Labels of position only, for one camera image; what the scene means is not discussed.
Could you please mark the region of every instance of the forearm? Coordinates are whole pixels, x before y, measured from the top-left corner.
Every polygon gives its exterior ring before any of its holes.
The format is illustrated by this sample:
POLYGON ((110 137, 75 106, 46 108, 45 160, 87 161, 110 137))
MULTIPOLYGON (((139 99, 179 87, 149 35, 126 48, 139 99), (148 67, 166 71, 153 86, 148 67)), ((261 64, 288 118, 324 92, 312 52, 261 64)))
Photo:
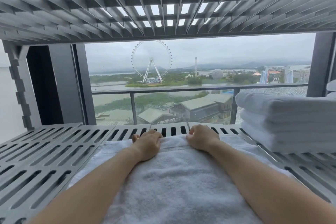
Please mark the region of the forearm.
POLYGON ((99 224, 139 161, 134 149, 120 151, 57 196, 30 224, 99 224))
POLYGON ((304 186, 217 141, 207 151, 264 223, 333 223, 336 210, 304 186))

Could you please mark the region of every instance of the railing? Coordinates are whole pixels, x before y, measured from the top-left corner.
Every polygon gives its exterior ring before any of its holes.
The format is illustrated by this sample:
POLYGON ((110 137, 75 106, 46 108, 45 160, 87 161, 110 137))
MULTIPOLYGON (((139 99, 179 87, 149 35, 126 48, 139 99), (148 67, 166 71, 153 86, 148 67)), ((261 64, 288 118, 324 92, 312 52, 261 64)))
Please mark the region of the railing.
POLYGON ((233 101, 231 109, 230 124, 236 123, 237 104, 236 95, 240 89, 266 89, 266 88, 285 88, 285 87, 303 87, 308 86, 307 83, 278 83, 278 84, 252 84, 252 85, 231 85, 231 86, 199 86, 199 87, 156 87, 144 89, 129 89, 129 90, 107 90, 94 91, 93 95, 108 95, 108 94, 130 94, 131 106, 133 114, 133 122, 137 124, 137 113, 135 110, 134 94, 137 93, 158 93, 158 92, 180 92, 180 91, 199 91, 199 90, 233 90, 233 101))

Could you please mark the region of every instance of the cloud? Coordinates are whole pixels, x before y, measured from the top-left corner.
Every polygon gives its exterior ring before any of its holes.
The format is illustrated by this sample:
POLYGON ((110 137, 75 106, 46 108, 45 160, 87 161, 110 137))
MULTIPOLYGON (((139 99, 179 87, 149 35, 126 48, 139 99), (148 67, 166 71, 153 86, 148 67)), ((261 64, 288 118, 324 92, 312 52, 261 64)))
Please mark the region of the cloud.
MULTIPOLYGON (((172 68, 227 62, 262 62, 272 60, 311 60, 315 33, 234 36, 165 40, 173 57, 172 68)), ((132 68, 131 55, 139 42, 85 44, 90 72, 132 68)), ((136 65, 147 66, 153 58, 157 66, 166 67, 166 50, 155 41, 144 42, 136 52, 136 65)))

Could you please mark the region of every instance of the person's right hand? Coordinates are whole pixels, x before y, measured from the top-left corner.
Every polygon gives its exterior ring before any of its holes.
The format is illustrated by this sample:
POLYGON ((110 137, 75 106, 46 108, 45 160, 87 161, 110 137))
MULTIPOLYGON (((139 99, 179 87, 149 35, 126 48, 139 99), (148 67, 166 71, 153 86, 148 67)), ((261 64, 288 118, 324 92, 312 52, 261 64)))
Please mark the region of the person's right hand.
POLYGON ((150 129, 141 136, 133 135, 133 144, 131 148, 136 149, 140 155, 140 161, 146 161, 153 158, 160 150, 160 132, 150 129))
POLYGON ((219 141, 219 136, 215 131, 200 124, 193 126, 186 138, 192 147, 203 151, 207 151, 209 144, 219 141))

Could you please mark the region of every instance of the spherical building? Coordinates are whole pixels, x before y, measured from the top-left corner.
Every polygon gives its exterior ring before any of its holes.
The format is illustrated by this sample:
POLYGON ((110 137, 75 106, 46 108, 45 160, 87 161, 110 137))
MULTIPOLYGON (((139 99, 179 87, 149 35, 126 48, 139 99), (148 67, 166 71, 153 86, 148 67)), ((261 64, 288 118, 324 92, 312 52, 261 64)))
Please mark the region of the spherical building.
POLYGON ((223 78, 223 75, 224 75, 224 73, 223 73, 223 70, 221 70, 221 69, 215 69, 215 70, 212 71, 212 74, 211 74, 211 76, 214 80, 219 80, 219 79, 223 78))

